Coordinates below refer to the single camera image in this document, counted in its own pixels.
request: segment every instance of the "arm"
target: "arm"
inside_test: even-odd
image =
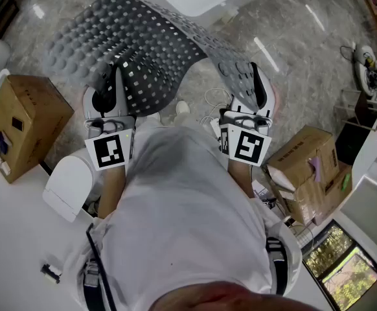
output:
[[[229,159],[227,171],[249,198],[255,197],[251,182],[251,168],[248,164]]]
[[[98,217],[105,219],[119,203],[125,188],[125,167],[107,169],[104,176],[104,187],[99,202]]]

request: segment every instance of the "black strap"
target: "black strap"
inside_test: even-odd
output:
[[[261,109],[266,105],[268,97],[266,95],[265,87],[259,76],[258,65],[255,62],[251,62],[251,65],[253,68],[253,85],[255,87],[256,102],[259,109]]]
[[[266,239],[266,251],[269,261],[275,265],[277,276],[277,295],[284,295],[288,285],[288,258],[284,244],[275,237]]]
[[[89,226],[89,228],[87,229],[86,236],[87,236],[87,239],[89,241],[89,244],[91,244],[91,249],[92,249],[93,255],[95,257],[95,261],[98,264],[98,269],[99,269],[99,272],[100,272],[100,277],[102,279],[102,284],[104,285],[104,288],[105,288],[105,293],[106,293],[106,298],[108,300],[109,308],[111,309],[111,311],[117,311],[117,308],[115,307],[115,302],[114,302],[113,297],[112,297],[111,288],[109,287],[109,283],[108,283],[108,279],[107,279],[107,276],[106,276],[104,265],[101,261],[101,258],[99,257],[99,252],[98,252],[97,247],[95,246],[95,243],[93,242],[91,234],[90,234],[92,227],[93,227],[93,224],[91,224]],[[100,292],[100,294],[98,294],[95,291],[95,289],[97,289],[97,288],[92,288],[92,287],[86,287],[86,288],[89,288],[89,289],[87,289],[87,292],[86,292],[86,289],[85,289],[85,286],[84,286],[84,295],[85,295],[86,305],[88,306],[88,308],[89,308],[89,304],[87,302],[87,296],[88,296],[89,299],[91,299],[93,297],[95,299],[98,299],[98,301],[94,302],[95,305],[98,305],[98,308],[97,309],[90,309],[89,308],[89,311],[94,311],[94,310],[103,311],[103,310],[105,310],[104,300],[102,298],[102,291]]]
[[[106,81],[102,91],[95,91],[92,96],[92,105],[101,117],[105,117],[105,113],[114,109],[117,103],[117,76],[118,65],[114,64],[111,73],[106,76]]]
[[[84,285],[84,296],[89,311],[105,311],[102,289],[99,286],[88,287]]]

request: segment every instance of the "cardboard box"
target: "cardboard box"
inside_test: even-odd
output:
[[[307,224],[320,214],[325,189],[339,173],[334,138],[305,126],[268,160],[265,170],[284,208]]]
[[[292,192],[276,185],[271,179],[267,167],[265,167],[264,173],[273,194],[287,211],[287,215],[306,225],[318,214],[324,201],[324,192],[321,184],[314,181],[314,177],[307,179]]]
[[[319,159],[316,172],[311,159]],[[304,126],[267,162],[274,182],[294,191],[315,173],[318,181],[327,186],[338,174],[336,145],[331,133]]]
[[[314,217],[314,223],[320,225],[344,201],[352,191],[352,167],[339,161],[339,174],[326,188],[324,202]]]
[[[1,159],[11,169],[11,183],[45,159],[73,114],[72,108],[45,77],[9,75],[0,88],[0,131],[12,142]]]

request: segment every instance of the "floor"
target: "floor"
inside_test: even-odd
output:
[[[20,12],[5,34],[12,48],[12,73],[47,75],[41,69],[43,44],[70,18],[94,0],[20,0]],[[355,88],[350,62],[341,57],[341,45],[353,41],[370,45],[377,52],[377,31],[369,11],[356,0],[256,0],[239,10],[227,25],[212,30],[246,53],[269,76],[280,94],[280,109],[274,118],[273,140],[268,157],[305,124],[334,135],[341,124],[333,106],[343,88]],[[74,150],[84,146],[82,93],[64,79],[52,82],[75,109],[74,117],[49,152],[46,162],[54,167]],[[206,90],[225,87],[211,62],[192,66],[171,105],[161,112],[171,124],[178,100],[186,100],[197,119],[212,109],[204,99]],[[222,91],[211,91],[213,103],[225,102]]]

